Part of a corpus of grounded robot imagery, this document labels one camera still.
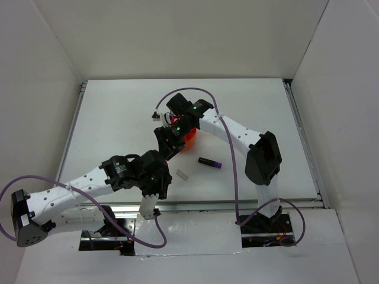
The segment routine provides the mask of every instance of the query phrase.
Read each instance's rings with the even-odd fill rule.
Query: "wall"
[[[293,78],[327,0],[36,0],[85,79]]]
[[[24,174],[55,177],[80,80],[54,35],[26,0],[0,2],[0,187]],[[11,188],[32,192],[39,182]],[[11,234],[10,193],[0,222]],[[1,283],[14,283],[24,250],[0,235]]]
[[[379,2],[330,0],[293,93],[361,283],[378,283]]]

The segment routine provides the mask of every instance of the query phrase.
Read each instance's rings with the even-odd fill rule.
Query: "white wall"
[[[24,174],[54,177],[80,90],[54,35],[27,0],[0,1],[0,188]],[[20,182],[15,191],[46,185]],[[14,234],[10,193],[0,222]],[[24,250],[0,234],[1,283],[14,283]]]
[[[293,93],[361,283],[378,283],[379,1],[330,0]]]
[[[293,78],[327,0],[36,0],[86,79]]]

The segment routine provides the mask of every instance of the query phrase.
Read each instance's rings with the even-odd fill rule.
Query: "cable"
[[[65,188],[66,185],[64,183],[61,183],[61,182],[57,182],[56,180],[53,180],[53,179],[49,179],[47,177],[44,177],[44,176],[36,176],[36,175],[27,175],[27,176],[19,176],[17,178],[15,178],[14,180],[10,181],[4,188],[3,190],[1,191],[0,193],[0,201],[2,199],[2,197],[4,196],[4,193],[9,189],[9,187],[21,180],[21,179],[39,179],[39,180],[43,180],[45,182],[50,182],[54,185],[57,185],[57,186],[60,186],[62,188]],[[167,238],[166,238],[166,235],[165,233],[162,231],[162,229],[160,228],[159,224],[158,224],[158,218],[157,216],[155,216],[155,224],[156,224],[156,227],[158,229],[158,231],[160,232],[162,238],[163,238],[163,244],[149,244],[145,241],[142,241],[140,240],[139,238],[136,238],[135,236],[129,234],[129,232],[127,232],[126,230],[124,230],[123,227],[119,226],[116,221],[114,221],[112,219],[112,217],[109,216],[109,214],[106,212],[106,210],[100,205],[100,203],[98,203],[91,195],[87,194],[86,192],[84,191],[81,191],[80,189],[78,188],[74,188],[73,186],[71,187],[71,189],[81,195],[83,195],[85,198],[87,198],[88,200],[90,200],[94,205],[97,206],[97,208],[99,208],[99,210],[102,212],[102,214],[104,215],[104,217],[116,228],[118,229],[122,234],[126,235],[128,238],[132,239],[133,241],[143,245],[143,246],[146,246],[146,247],[150,247],[152,249],[161,249],[162,247],[165,247],[166,244],[167,244]],[[4,228],[2,227],[2,225],[0,224],[0,232],[3,233],[4,236],[6,236],[8,239],[12,240],[12,241],[16,241],[17,239],[15,237],[12,237],[11,235],[9,235],[5,230]]]
[[[88,235],[89,244],[91,245],[91,250],[95,250],[94,241],[93,241],[93,239],[91,237],[91,234],[89,233],[89,231],[85,231],[85,233]]]
[[[217,106],[216,98],[214,97],[214,95],[212,95],[209,91],[207,91],[205,89],[201,89],[201,88],[197,88],[197,87],[179,88],[179,89],[171,91],[170,93],[167,93],[166,95],[163,96],[162,99],[159,100],[159,102],[155,106],[155,112],[158,110],[158,107],[160,106],[160,104],[163,102],[163,100],[165,98],[167,98],[168,96],[172,95],[173,93],[177,93],[177,92],[180,92],[180,91],[186,91],[186,90],[200,91],[200,92],[204,92],[207,95],[209,95],[211,97],[212,101],[213,101],[214,110],[216,111],[216,114],[219,115],[220,112],[219,112],[219,108]],[[238,175],[237,175],[236,154],[235,154],[235,150],[234,150],[234,147],[233,147],[232,136],[230,135],[229,129],[228,129],[228,127],[227,127],[227,125],[226,125],[226,123],[225,123],[225,121],[224,121],[224,119],[223,119],[222,116],[220,116],[220,121],[223,124],[223,127],[225,129],[227,140],[229,142],[230,154],[232,155],[233,178],[234,178],[234,186],[235,186],[235,211],[236,211],[237,224],[240,227],[244,226],[255,214],[258,213],[259,210],[261,210],[263,207],[265,207],[268,204],[273,203],[273,202],[275,202],[275,201],[277,201],[279,199],[280,201],[283,201],[283,202],[286,202],[286,203],[290,204],[300,214],[301,220],[303,222],[303,231],[301,232],[301,235],[300,235],[300,237],[298,238],[297,241],[295,241],[293,244],[290,244],[290,245],[283,244],[282,240],[284,240],[286,238],[290,238],[290,236],[284,237],[280,241],[280,245],[284,246],[284,247],[296,246],[296,244],[298,244],[303,239],[304,234],[306,232],[305,219],[304,219],[304,216],[302,215],[301,211],[293,203],[291,203],[290,201],[288,201],[288,200],[286,200],[284,198],[274,198],[274,199],[271,199],[271,200],[267,201],[266,203],[264,203],[260,207],[258,207],[253,213],[251,213],[250,216],[248,216],[247,219],[244,220],[244,222],[242,222],[242,223],[239,222],[239,197],[238,197]]]

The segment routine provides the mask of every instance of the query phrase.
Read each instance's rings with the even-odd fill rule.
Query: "black marker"
[[[207,166],[216,167],[218,169],[221,169],[221,166],[223,165],[219,162],[208,160],[208,159],[201,158],[201,157],[198,159],[198,162],[201,164],[206,164]]]

